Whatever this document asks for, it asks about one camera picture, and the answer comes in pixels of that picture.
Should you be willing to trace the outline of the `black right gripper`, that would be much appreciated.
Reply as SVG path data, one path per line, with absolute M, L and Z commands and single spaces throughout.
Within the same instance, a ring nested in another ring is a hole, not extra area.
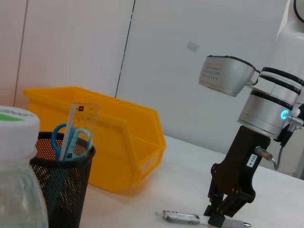
M 247 203 L 252 203 L 256 191 L 252 186 L 254 173 L 262 159 L 256 147 L 267 149 L 271 139 L 241 126 L 221 163 L 211 168 L 208 193 L 210 205 L 204 215 L 212 226 L 223 226 L 226 216 L 233 217 Z

